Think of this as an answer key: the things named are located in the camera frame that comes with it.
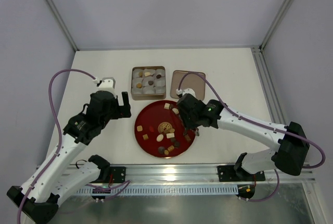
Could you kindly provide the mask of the metal serving tongs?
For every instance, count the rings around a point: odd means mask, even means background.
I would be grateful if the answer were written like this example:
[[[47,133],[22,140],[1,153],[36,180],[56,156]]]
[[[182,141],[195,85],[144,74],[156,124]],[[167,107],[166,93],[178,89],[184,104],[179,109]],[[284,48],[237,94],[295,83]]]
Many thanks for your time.
[[[189,116],[187,116],[183,111],[181,111],[178,107],[174,107],[177,108],[179,113],[178,114],[174,114],[178,116],[178,118],[180,119],[183,127],[184,127],[184,133],[183,136],[185,136],[189,131],[193,132],[195,134],[195,136],[199,136],[200,132],[198,130],[198,127],[194,124],[194,122],[189,118]]]

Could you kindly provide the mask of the gold tin box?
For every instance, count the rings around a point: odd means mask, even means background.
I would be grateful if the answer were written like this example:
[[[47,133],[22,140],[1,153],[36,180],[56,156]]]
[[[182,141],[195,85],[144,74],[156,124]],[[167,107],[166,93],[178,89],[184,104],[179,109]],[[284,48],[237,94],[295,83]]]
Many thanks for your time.
[[[145,72],[150,72],[150,76],[145,76]],[[157,79],[156,76],[160,74],[162,77]],[[166,70],[163,66],[138,66],[132,68],[131,72],[131,96],[135,101],[143,100],[160,100],[166,97],[167,79]],[[142,88],[137,88],[137,84],[141,83]]]

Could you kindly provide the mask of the gold tin lid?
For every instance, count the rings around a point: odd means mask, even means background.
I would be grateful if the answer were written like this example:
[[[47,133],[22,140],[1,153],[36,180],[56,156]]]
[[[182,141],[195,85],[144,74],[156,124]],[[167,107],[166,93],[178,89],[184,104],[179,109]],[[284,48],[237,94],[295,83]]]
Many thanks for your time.
[[[170,97],[177,99],[176,90],[180,86],[181,90],[192,89],[199,100],[204,100],[206,83],[196,74],[188,74],[189,71],[175,70],[172,75]]]

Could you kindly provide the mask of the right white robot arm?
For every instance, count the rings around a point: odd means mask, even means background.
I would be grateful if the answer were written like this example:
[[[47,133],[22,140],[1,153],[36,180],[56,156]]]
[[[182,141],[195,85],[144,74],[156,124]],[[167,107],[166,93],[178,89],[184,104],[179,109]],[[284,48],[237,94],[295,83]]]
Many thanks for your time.
[[[254,174],[271,169],[291,176],[300,175],[310,146],[304,141],[305,134],[298,123],[285,126],[259,121],[233,111],[217,100],[211,99],[205,104],[188,93],[176,104],[187,130],[196,131],[201,126],[228,130],[267,147],[260,152],[240,154],[234,165],[240,180],[250,180]]]

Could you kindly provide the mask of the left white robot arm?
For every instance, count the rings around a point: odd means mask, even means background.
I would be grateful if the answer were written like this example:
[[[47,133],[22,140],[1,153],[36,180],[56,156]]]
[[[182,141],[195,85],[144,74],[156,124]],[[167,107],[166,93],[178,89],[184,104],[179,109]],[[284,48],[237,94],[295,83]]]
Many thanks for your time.
[[[80,169],[61,179],[74,158],[101,134],[110,120],[131,116],[128,93],[122,92],[123,105],[120,105],[114,92],[114,78],[94,80],[94,83],[97,91],[60,131],[59,142],[52,153],[25,183],[7,191],[7,196],[19,208],[18,213],[24,213],[35,223],[48,223],[77,190],[90,182],[106,182],[112,174],[110,163],[93,155]]]

